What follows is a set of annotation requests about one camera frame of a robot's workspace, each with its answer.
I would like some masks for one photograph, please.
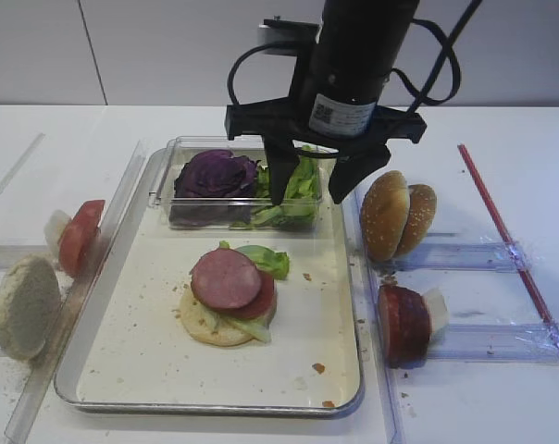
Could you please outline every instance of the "black cylindrical motor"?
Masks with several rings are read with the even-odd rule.
[[[419,0],[327,0],[298,97],[300,119],[334,138],[362,135]]]

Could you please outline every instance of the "label sticker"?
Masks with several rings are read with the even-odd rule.
[[[375,106],[342,104],[317,94],[308,126],[326,136],[359,136],[366,130]]]

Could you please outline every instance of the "metal tray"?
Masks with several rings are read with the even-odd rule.
[[[234,143],[240,148],[240,140]],[[153,155],[122,220],[56,371],[58,396],[103,413],[352,411],[363,381],[342,209],[325,197],[316,228],[306,233],[170,229],[160,206],[151,204],[155,184],[167,174],[165,156],[166,150]],[[288,279],[277,284],[268,345],[207,346],[175,318],[190,269],[222,240],[266,245],[291,258]]]

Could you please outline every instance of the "purple cabbage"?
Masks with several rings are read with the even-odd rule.
[[[249,198],[255,196],[256,162],[245,155],[233,157],[230,150],[209,150],[197,154],[175,180],[176,198]],[[200,227],[226,218],[248,218],[248,206],[177,205],[170,220]]]

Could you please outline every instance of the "bread crumb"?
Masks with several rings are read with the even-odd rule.
[[[320,364],[320,363],[316,363],[313,364],[313,368],[317,371],[317,373],[319,373],[320,375],[322,375],[325,372],[325,365]]]

